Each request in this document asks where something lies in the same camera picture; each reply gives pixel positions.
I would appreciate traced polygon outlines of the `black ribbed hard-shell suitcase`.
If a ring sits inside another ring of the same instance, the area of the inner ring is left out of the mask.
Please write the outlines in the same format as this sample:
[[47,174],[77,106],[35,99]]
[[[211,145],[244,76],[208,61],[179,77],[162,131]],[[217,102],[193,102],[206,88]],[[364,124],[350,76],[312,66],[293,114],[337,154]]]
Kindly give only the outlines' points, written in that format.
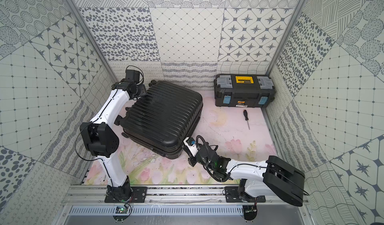
[[118,116],[124,136],[152,152],[176,159],[183,152],[183,141],[191,136],[203,110],[202,95],[196,91],[158,81],[126,112]]

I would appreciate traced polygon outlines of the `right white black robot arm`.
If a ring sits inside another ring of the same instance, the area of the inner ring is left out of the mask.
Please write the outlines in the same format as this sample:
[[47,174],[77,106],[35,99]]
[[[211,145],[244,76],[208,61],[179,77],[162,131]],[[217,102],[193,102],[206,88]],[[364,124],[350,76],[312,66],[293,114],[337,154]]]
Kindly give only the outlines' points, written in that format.
[[204,139],[198,143],[192,137],[184,140],[183,149],[189,164],[201,164],[215,181],[241,180],[241,200],[251,202],[259,196],[276,195],[287,204],[301,207],[308,195],[304,190],[305,174],[277,156],[259,162],[238,161],[219,156],[217,145],[209,145]]

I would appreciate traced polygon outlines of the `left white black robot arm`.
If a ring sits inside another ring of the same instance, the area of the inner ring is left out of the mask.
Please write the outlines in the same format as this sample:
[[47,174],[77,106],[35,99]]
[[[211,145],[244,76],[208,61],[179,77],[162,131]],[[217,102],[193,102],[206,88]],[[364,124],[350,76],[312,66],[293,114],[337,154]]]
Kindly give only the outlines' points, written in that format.
[[98,161],[107,176],[107,195],[114,200],[126,203],[132,199],[133,190],[129,177],[122,169],[115,152],[118,150],[119,137],[113,131],[122,117],[119,112],[130,100],[147,94],[143,71],[133,66],[125,70],[126,76],[112,85],[112,90],[100,111],[89,121],[80,125],[80,136],[85,149]]

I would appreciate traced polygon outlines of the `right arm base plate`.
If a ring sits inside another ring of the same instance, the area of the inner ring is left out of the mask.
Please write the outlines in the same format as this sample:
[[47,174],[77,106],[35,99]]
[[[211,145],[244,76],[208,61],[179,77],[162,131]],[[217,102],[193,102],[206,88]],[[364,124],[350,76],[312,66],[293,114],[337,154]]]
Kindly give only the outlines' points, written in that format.
[[251,197],[240,187],[228,186],[224,188],[223,192],[226,197],[227,203],[265,203],[265,196],[258,196],[257,198]]

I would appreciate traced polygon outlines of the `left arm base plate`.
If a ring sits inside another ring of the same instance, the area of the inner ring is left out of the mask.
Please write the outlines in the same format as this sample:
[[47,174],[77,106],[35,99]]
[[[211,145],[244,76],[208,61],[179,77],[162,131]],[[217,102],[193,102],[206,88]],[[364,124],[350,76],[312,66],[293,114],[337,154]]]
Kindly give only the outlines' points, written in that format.
[[105,203],[144,203],[148,187],[114,188],[107,186]]

